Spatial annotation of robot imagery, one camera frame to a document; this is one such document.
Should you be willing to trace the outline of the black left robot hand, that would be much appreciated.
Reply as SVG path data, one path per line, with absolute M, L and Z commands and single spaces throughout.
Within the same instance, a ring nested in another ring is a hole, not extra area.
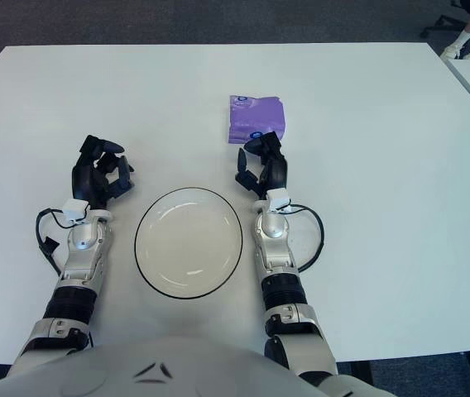
M 117 143 L 88 135 L 79 149 L 72 169 L 75 199 L 87 201 L 91 209 L 106 210 L 110 199 L 117 199 L 133 187 L 124 148 Z

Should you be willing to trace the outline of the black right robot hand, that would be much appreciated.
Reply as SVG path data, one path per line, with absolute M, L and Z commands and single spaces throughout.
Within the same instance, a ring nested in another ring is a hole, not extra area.
M 259 177 L 247 169 L 246 153 L 258 156 L 263 169 Z M 268 132 L 247 142 L 237 153 L 235 180 L 260 199 L 273 189 L 285 189 L 288 163 L 281 153 L 281 142 L 275 132 Z

